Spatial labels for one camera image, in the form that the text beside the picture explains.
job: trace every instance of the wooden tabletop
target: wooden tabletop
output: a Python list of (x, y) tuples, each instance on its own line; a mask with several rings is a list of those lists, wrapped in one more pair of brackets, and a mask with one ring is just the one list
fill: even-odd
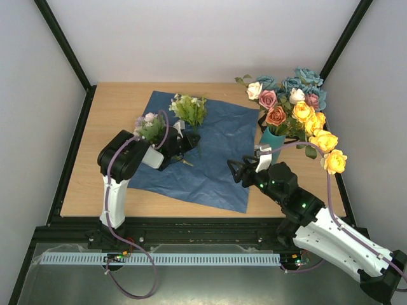
[[(258, 109), (238, 84), (222, 83), (99, 83), (85, 132), (79, 147), (61, 216), (99, 216), (102, 212), (104, 186), (97, 156), (122, 130), (134, 129), (135, 119), (143, 112), (151, 93), (156, 91), (204, 95), (208, 99)], [(261, 132), (258, 128), (256, 143)], [(285, 161), (298, 176), (298, 184), (327, 202), (326, 172), (319, 158), (311, 160), (303, 149), (284, 149), (279, 161)], [(338, 186), (332, 179), (335, 213), (345, 216)], [(250, 188), (247, 213), (232, 212), (189, 203), (161, 194), (128, 189), (125, 215), (132, 217), (281, 217), (280, 207), (256, 187)]]

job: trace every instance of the pink flower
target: pink flower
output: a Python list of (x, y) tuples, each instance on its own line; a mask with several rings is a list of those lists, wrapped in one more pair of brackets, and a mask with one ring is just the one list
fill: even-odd
[(316, 94), (305, 95), (305, 103), (313, 107), (315, 110), (319, 110), (319, 97)]
[(274, 108), (277, 104), (277, 96), (274, 91), (264, 90), (260, 93), (259, 104), (266, 109)]

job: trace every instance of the blue cloth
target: blue cloth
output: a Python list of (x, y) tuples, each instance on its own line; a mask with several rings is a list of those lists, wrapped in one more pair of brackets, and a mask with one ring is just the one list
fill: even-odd
[[(167, 111), (172, 126), (179, 119), (173, 111), (168, 112), (173, 97), (174, 93), (154, 91), (144, 114), (163, 109)], [(193, 166), (177, 162), (159, 172), (140, 164), (128, 186), (246, 213), (249, 189), (233, 181), (226, 161), (241, 160), (244, 154), (253, 155), (259, 111), (217, 100), (208, 100), (206, 108), (208, 114), (203, 125), (198, 127), (201, 155), (195, 148), (184, 157)]]

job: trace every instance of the teal vase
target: teal vase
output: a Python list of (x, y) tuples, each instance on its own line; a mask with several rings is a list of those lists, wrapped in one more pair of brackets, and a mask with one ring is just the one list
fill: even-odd
[[(263, 136), (260, 139), (260, 144), (268, 144), (272, 149), (280, 148), (284, 145), (286, 140), (285, 135), (274, 135), (270, 132), (270, 129), (266, 129)], [(272, 164), (276, 163), (279, 159), (281, 151), (274, 152), (272, 158)]]

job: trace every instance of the gray wall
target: gray wall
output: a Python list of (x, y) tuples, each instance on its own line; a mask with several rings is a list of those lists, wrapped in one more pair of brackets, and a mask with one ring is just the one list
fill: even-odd
[[(404, 0), (373, 1), (324, 88), (357, 224), (407, 253), (406, 15)], [(407, 294), (394, 298), (407, 303)]]
[(0, 304), (45, 224), (85, 97), (34, 1), (0, 1)]
[(359, 0), (48, 0), (91, 83), (321, 70)]

